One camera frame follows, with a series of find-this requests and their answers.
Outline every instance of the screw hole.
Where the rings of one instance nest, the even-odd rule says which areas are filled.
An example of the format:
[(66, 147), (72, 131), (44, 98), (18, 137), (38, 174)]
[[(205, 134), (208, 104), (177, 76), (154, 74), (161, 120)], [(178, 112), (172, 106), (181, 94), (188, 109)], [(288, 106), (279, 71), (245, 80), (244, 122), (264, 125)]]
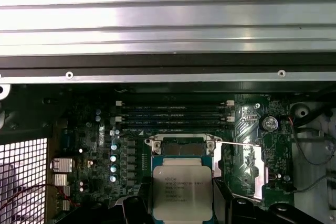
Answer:
[(286, 72), (284, 70), (279, 70), (278, 75), (280, 77), (285, 77), (286, 76)]
[(65, 74), (65, 76), (66, 76), (66, 78), (67, 79), (72, 79), (73, 78), (73, 73), (72, 72), (67, 72), (66, 74)]

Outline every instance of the red wire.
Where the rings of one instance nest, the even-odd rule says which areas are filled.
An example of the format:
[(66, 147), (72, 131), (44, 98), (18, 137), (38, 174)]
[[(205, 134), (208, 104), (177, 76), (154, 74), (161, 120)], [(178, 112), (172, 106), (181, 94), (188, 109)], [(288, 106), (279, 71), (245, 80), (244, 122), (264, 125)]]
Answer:
[(288, 120), (289, 120), (289, 123), (290, 123), (290, 125), (294, 125), (294, 123), (293, 123), (293, 120), (292, 120), (292, 118), (290, 118), (290, 117), (288, 117)]
[(0, 211), (2, 209), (4, 209), (5, 207), (8, 206), (8, 204), (13, 200), (15, 199), (17, 196), (19, 196), (20, 194), (24, 193), (25, 191), (28, 191), (28, 190), (31, 190), (33, 188), (38, 188), (38, 187), (45, 187), (45, 186), (51, 186), (51, 187), (54, 187), (58, 190), (58, 193), (61, 194), (65, 200), (69, 201), (72, 205), (74, 205), (75, 207), (79, 207), (78, 204), (74, 203), (63, 191), (60, 187), (58, 186), (55, 186), (53, 184), (42, 184), (42, 185), (35, 185), (35, 186), (29, 186), (25, 189), (23, 189), (22, 191), (18, 191), (16, 194), (12, 195), (7, 201), (6, 203), (4, 203), (1, 207), (0, 207)]

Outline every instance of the gray wire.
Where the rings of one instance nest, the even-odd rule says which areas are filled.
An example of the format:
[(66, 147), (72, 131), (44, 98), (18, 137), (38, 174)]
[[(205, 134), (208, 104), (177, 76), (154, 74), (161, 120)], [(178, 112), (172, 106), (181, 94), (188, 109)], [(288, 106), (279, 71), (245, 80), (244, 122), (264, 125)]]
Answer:
[(323, 180), (325, 180), (327, 178), (334, 178), (334, 179), (336, 179), (336, 174), (326, 174), (326, 175), (320, 177), (319, 179), (317, 179), (310, 186), (308, 186), (308, 187), (306, 187), (304, 189), (301, 189), (301, 190), (294, 190), (293, 193), (305, 193), (307, 191), (310, 191), (311, 189), (313, 189), (314, 187), (316, 187), (318, 185), (318, 183), (322, 182)]
[(331, 159), (332, 159), (333, 156), (334, 156), (334, 152), (336, 151), (336, 145), (334, 145), (334, 148), (333, 148), (333, 150), (332, 150), (332, 152), (331, 152), (330, 157), (328, 157), (325, 161), (323, 161), (323, 162), (321, 162), (321, 163), (314, 163), (314, 162), (310, 161), (309, 159), (307, 159), (307, 157), (306, 157), (306, 155), (305, 155), (305, 153), (304, 153), (304, 151), (303, 151), (303, 149), (302, 149), (302, 147), (301, 147), (301, 145), (300, 145), (300, 143), (299, 143), (298, 137), (296, 136), (295, 128), (294, 128), (294, 126), (293, 126), (292, 124), (290, 124), (290, 129), (291, 129), (291, 131), (292, 131), (293, 139), (294, 139), (294, 141), (295, 141), (295, 144), (296, 144), (296, 146), (297, 146), (299, 152), (302, 154), (302, 156), (305, 158), (305, 160), (306, 160), (309, 164), (311, 164), (311, 165), (325, 165), (325, 164), (327, 164), (329, 161), (331, 161)]

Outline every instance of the metal mesh grille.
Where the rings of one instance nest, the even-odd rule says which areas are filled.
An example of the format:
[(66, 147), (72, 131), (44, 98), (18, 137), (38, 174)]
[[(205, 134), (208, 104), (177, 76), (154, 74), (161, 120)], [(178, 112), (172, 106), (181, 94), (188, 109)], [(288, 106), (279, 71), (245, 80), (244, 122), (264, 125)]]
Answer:
[[(0, 205), (46, 183), (47, 139), (0, 145)], [(45, 187), (19, 194), (0, 212), (1, 224), (44, 223)]]

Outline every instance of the metal plate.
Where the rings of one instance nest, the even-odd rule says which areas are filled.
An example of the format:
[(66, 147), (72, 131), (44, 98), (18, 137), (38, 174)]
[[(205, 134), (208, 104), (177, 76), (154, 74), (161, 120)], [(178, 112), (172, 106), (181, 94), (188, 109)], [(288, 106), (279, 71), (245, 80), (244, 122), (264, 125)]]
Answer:
[(153, 177), (155, 219), (207, 221), (212, 218), (212, 171), (209, 167), (157, 166)]

